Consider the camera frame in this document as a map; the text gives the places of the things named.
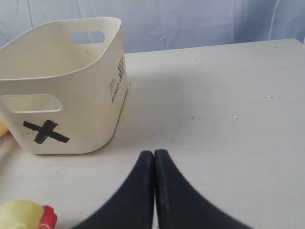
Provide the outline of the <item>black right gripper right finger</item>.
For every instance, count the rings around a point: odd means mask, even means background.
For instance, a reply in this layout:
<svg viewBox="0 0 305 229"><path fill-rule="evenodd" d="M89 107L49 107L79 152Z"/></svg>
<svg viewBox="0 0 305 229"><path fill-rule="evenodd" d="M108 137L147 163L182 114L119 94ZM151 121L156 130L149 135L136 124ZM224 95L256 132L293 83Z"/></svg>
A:
<svg viewBox="0 0 305 229"><path fill-rule="evenodd" d="M237 220L219 210L192 187L167 150L155 150L154 159L159 228L238 228Z"/></svg>

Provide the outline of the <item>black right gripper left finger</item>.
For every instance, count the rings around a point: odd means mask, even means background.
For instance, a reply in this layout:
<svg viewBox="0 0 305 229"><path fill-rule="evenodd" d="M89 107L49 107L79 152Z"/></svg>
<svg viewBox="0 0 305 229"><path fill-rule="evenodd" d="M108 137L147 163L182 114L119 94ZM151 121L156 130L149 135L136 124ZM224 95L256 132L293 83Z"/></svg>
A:
<svg viewBox="0 0 305 229"><path fill-rule="evenodd" d="M142 151L114 195L77 229L151 229L154 211L154 156Z"/></svg>

